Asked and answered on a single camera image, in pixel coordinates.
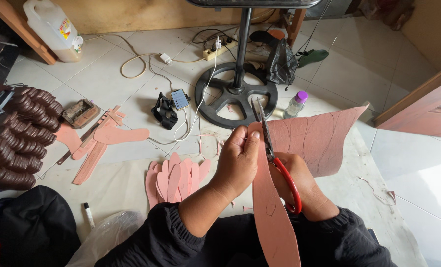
black jacket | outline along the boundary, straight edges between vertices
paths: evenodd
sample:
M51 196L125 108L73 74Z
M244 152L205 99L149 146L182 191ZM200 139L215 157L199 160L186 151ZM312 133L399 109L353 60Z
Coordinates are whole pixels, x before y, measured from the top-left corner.
M203 238L188 232L179 203L153 207L145 223L95 267L265 266L253 214L218 218ZM303 267L393 266L389 251L374 242L363 220L348 209L322 222L289 213Z

fingernail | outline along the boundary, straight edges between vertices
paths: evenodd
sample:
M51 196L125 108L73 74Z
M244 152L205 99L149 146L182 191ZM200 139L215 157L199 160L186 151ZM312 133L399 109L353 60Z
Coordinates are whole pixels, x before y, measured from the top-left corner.
M259 131L254 131L252 133L252 137L255 137L255 138L259 139L260 138L260 132Z

black phone clamp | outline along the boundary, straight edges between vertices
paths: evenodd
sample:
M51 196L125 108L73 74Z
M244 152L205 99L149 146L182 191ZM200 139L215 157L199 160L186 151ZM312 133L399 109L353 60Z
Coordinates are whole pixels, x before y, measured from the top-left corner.
M151 109L151 113L153 113L154 117L161 123L161 126L168 130L171 130L176 122L178 122L178 115L171 108L172 106L172 100L169 100L163 95L163 93L160 93L158 100L156 101L156 106Z

yellow wall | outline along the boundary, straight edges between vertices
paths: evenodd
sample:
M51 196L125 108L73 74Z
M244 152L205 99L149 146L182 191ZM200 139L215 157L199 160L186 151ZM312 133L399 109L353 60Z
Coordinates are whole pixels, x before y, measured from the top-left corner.
M415 10L402 32L441 70L441 0L415 0Z
M26 0L8 0L21 14ZM80 33L183 28L238 24L240 9L205 9L185 0L51 0L58 4ZM253 18L268 9L255 9ZM269 22L278 18L278 11ZM259 22L268 15L255 20Z

black sleeve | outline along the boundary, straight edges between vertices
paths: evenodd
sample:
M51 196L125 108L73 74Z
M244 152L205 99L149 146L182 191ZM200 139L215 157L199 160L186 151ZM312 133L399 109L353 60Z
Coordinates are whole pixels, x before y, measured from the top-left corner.
M179 203L160 203L125 242L99 259L95 267L184 266L201 251L205 237L189 233L179 218Z
M305 266L396 267L389 250L378 245L354 212L339 208L329 220L310 222L289 213Z

